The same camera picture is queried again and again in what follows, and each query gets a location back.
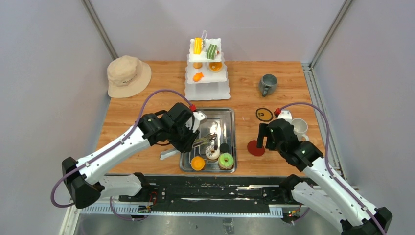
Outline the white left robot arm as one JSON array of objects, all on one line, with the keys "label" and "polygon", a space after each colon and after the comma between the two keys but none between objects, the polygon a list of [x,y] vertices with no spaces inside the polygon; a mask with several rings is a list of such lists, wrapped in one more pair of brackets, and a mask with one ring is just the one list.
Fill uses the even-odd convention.
[{"label": "white left robot arm", "polygon": [[119,195],[132,196],[145,202],[150,196],[144,176],[134,173],[127,176],[108,176],[107,172],[130,156],[159,142],[169,142],[177,151],[187,153],[199,137],[200,123],[207,118],[201,111],[183,103],[170,110],[143,115],[124,134],[88,156],[75,160],[72,157],[61,163],[66,186],[73,204],[86,208],[100,198]]}]

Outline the yellow cake slice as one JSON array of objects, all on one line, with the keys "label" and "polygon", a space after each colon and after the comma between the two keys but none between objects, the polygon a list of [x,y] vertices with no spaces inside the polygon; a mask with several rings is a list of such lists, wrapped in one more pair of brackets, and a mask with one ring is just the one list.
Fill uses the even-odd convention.
[{"label": "yellow cake slice", "polygon": [[193,44],[193,53],[194,54],[201,54],[204,46],[204,41],[202,38],[194,38],[194,44]]}]

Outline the orange glazed donut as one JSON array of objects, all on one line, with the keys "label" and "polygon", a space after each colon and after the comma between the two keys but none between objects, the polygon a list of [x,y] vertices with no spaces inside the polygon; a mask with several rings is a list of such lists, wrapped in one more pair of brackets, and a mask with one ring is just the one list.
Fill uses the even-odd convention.
[{"label": "orange glazed donut", "polygon": [[210,71],[212,72],[220,72],[223,69],[223,66],[222,62],[211,62],[208,65]]}]

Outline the metal tongs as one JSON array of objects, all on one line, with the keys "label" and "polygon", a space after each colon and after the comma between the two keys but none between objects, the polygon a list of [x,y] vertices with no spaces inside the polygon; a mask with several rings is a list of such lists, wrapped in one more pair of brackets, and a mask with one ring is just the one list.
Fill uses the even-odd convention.
[{"label": "metal tongs", "polygon": [[[217,134],[216,133],[210,133],[202,138],[196,139],[192,145],[192,148],[201,146],[201,145],[205,145],[205,144],[210,144],[212,143],[214,140],[216,140],[217,138]],[[166,151],[163,151],[160,153],[160,160],[164,160],[166,158],[169,158],[173,155],[179,154],[180,151],[172,148]]]}]

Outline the tan round biscuit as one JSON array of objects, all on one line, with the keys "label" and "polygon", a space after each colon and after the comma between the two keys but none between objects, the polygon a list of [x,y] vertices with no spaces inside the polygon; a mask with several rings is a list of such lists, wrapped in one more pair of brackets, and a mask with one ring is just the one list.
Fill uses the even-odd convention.
[{"label": "tan round biscuit", "polygon": [[201,63],[201,62],[194,62],[194,63],[192,64],[192,66],[193,66],[193,68],[195,68],[195,69],[200,69],[200,68],[203,66],[203,63]]}]

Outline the green striped cake slice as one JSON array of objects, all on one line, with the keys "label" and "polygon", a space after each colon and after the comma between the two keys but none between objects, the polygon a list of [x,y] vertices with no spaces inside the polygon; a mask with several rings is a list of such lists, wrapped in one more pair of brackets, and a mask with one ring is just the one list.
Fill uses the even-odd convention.
[{"label": "green striped cake slice", "polygon": [[217,54],[217,45],[210,44],[206,52],[207,59],[214,60],[216,54]]}]

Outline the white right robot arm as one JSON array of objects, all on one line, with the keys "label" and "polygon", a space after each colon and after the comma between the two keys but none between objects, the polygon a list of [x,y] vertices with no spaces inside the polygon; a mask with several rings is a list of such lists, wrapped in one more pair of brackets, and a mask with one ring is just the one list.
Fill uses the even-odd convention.
[{"label": "white right robot arm", "polygon": [[286,162],[314,181],[325,194],[297,175],[280,183],[286,204],[301,203],[329,221],[343,235],[385,235],[392,221],[386,207],[377,207],[361,196],[327,162],[311,142],[300,141],[294,126],[284,119],[259,125],[257,147],[277,151]]}]

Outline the white chocolate drizzle donut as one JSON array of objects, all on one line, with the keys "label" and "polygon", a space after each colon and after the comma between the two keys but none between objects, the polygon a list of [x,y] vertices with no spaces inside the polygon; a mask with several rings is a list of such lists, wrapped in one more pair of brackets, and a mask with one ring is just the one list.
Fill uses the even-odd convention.
[{"label": "white chocolate drizzle donut", "polygon": [[218,160],[220,155],[221,155],[221,152],[220,152],[218,145],[209,145],[205,149],[205,156],[209,160],[216,161]]}]

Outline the orange fish cookie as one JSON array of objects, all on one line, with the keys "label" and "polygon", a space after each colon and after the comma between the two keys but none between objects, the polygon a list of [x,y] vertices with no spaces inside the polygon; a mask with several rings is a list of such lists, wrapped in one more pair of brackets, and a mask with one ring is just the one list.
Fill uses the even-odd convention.
[{"label": "orange fish cookie", "polygon": [[202,72],[199,72],[199,73],[196,73],[196,74],[193,76],[192,80],[193,80],[194,82],[199,82],[199,81],[201,81],[201,79],[202,79],[202,78],[204,78],[204,75],[203,75],[203,73],[202,73]]}]

